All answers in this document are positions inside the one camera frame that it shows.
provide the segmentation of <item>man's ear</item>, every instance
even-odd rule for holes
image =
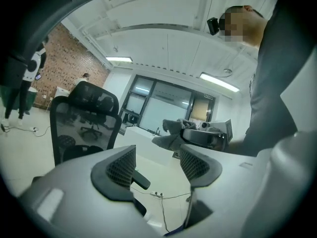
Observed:
[[[253,11],[253,8],[252,8],[251,5],[244,5],[243,8],[244,8],[245,10],[247,10],[247,11],[250,11],[250,12]]]

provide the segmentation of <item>fluorescent light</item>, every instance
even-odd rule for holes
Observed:
[[[240,89],[234,87],[233,85],[230,85],[230,84],[228,84],[228,83],[226,83],[226,82],[224,82],[224,81],[222,81],[222,80],[220,80],[220,79],[217,79],[217,78],[215,78],[215,77],[212,77],[212,76],[210,76],[210,75],[208,75],[208,74],[206,74],[206,73],[204,73],[204,72],[200,75],[200,78],[201,78],[201,79],[204,79],[204,80],[207,80],[207,81],[209,81],[209,82],[211,82],[211,83],[220,85],[220,86],[222,86],[222,87],[225,87],[225,88],[227,88],[227,89],[229,89],[229,90],[231,90],[231,91],[233,91],[233,92],[235,92],[235,93],[238,92],[238,91],[240,91]]]
[[[136,87],[135,89],[139,89],[139,90],[142,90],[142,91],[145,91],[145,92],[150,92],[149,90],[147,90],[147,89],[143,89],[143,88],[140,88],[140,87]]]
[[[106,57],[108,61],[127,61],[127,62],[132,62],[131,58],[127,57]]]

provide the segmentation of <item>trash can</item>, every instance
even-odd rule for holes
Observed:
[[[5,107],[6,107],[6,104],[8,102],[10,92],[11,92],[10,88],[5,87],[5,86],[0,86],[0,96],[2,99],[2,104]],[[28,95],[26,97],[25,111],[30,111],[30,109],[32,108],[32,106],[35,102],[36,94],[37,94],[37,90],[33,87],[30,87],[29,91],[28,91]],[[15,98],[13,110],[17,110],[19,108],[19,104],[20,104],[20,94],[18,94],[18,96]]]

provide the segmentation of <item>window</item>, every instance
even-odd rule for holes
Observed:
[[[185,87],[147,77],[136,76],[119,115],[120,133],[127,127],[138,126],[157,135],[169,135],[162,121],[187,119],[197,125],[210,121],[214,97]]]

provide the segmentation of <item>ceiling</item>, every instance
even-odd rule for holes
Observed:
[[[63,24],[106,67],[169,71],[190,81],[201,72],[226,76],[246,89],[255,72],[258,51],[225,42],[209,33],[207,19],[227,7],[251,5],[266,19],[277,0],[94,0],[70,14]],[[133,64],[109,63],[106,56],[131,57]]]

